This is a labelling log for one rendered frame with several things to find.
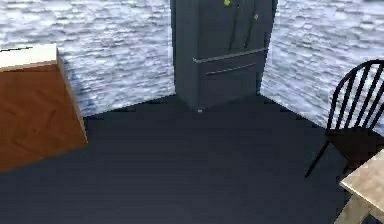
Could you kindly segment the dark grey fridge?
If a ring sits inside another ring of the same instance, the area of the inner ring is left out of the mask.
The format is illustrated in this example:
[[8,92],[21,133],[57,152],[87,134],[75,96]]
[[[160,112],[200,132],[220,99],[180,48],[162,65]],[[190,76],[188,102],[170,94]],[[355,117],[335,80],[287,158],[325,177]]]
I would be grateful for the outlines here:
[[260,92],[278,0],[257,0],[247,49],[252,0],[240,0],[231,51],[234,0],[170,0],[174,85],[190,108],[206,108]]

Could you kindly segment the black spindle-back chair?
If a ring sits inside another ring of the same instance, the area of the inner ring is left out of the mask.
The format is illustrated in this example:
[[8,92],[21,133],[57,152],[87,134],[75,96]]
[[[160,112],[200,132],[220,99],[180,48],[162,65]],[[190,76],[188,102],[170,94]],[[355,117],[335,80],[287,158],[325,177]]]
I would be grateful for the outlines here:
[[[364,84],[373,65],[377,65],[378,69],[370,84],[362,108],[358,112],[357,119],[355,123],[350,126]],[[356,94],[353,97],[353,102],[344,126],[341,126],[348,100],[351,98],[354,81],[360,70],[363,71],[362,78],[358,84]],[[384,136],[374,131],[374,127],[384,113],[384,102],[380,103],[384,95],[384,81],[380,85],[377,94],[374,95],[374,90],[383,72],[384,59],[368,60],[351,69],[339,81],[333,92],[328,114],[325,129],[327,140],[306,171],[305,178],[310,176],[329,144],[332,144],[346,159],[343,172],[346,172],[348,169],[357,169],[384,147]]]

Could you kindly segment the brown wooden cupboard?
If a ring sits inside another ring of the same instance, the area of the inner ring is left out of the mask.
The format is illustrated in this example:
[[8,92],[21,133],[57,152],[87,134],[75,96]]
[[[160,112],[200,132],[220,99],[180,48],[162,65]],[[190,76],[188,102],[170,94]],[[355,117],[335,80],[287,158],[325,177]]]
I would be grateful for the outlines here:
[[58,47],[0,50],[0,172],[87,144]]

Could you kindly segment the beige wooden table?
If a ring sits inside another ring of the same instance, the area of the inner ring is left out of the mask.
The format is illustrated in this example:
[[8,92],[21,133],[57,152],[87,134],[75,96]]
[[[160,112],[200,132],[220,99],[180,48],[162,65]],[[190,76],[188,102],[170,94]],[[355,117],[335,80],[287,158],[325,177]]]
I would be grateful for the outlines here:
[[371,215],[384,224],[384,148],[343,178],[351,197],[334,224],[362,224]]

